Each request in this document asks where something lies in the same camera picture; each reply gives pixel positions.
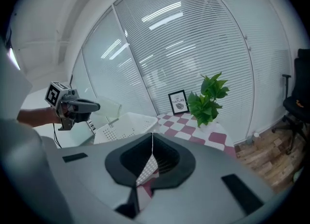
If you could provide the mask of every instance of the table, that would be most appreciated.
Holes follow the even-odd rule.
[[[157,119],[157,127],[154,132],[210,146],[236,158],[233,142],[219,123],[217,123],[213,132],[206,134],[198,128],[196,118],[189,113],[173,115],[170,112],[157,116]],[[151,201],[150,186],[157,177],[159,177],[158,169],[145,183],[137,187],[140,210],[145,208]]]

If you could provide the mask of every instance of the framed poster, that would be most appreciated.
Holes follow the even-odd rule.
[[[168,94],[173,114],[189,112],[184,90]]]

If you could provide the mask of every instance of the white basket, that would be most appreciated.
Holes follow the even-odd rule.
[[[94,144],[127,138],[148,132],[157,123],[157,118],[128,112],[111,124],[96,131]]]

